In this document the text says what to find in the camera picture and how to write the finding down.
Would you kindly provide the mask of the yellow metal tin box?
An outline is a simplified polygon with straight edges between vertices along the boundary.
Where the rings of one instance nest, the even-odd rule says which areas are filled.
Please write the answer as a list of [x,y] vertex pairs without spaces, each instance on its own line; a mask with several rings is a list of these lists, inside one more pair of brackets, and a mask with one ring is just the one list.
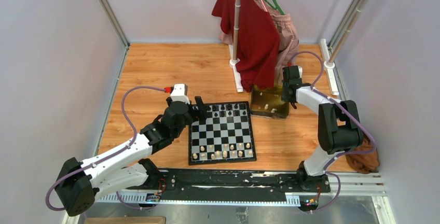
[[250,112],[252,116],[285,120],[290,112],[290,105],[281,99],[282,87],[260,89],[254,85],[251,92]]

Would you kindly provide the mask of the black white chess board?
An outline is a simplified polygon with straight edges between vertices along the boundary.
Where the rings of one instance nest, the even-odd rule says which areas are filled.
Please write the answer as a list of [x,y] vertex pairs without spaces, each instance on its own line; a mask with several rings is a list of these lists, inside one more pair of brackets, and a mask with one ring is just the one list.
[[[248,101],[207,103],[206,120],[189,128],[189,165],[256,161]],[[228,156],[223,158],[223,151]]]

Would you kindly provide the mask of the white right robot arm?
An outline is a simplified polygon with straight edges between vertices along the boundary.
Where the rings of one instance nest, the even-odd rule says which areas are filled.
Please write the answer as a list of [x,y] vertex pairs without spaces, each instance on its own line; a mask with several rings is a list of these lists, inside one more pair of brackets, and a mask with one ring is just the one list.
[[282,101],[294,109],[305,106],[318,116],[319,146],[297,169],[297,187],[307,192],[339,155],[362,145],[363,131],[354,101],[335,99],[303,83],[298,66],[284,67],[282,74]]

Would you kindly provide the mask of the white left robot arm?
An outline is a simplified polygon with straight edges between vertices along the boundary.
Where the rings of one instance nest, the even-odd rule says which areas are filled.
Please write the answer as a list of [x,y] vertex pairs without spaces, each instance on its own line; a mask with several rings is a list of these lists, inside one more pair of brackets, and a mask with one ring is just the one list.
[[159,175],[148,157],[171,145],[187,126],[206,120],[206,104],[200,96],[195,96],[195,101],[192,105],[169,97],[164,113],[130,140],[99,156],[66,160],[53,187],[63,205],[61,210],[77,216],[115,191],[140,185],[154,189]]

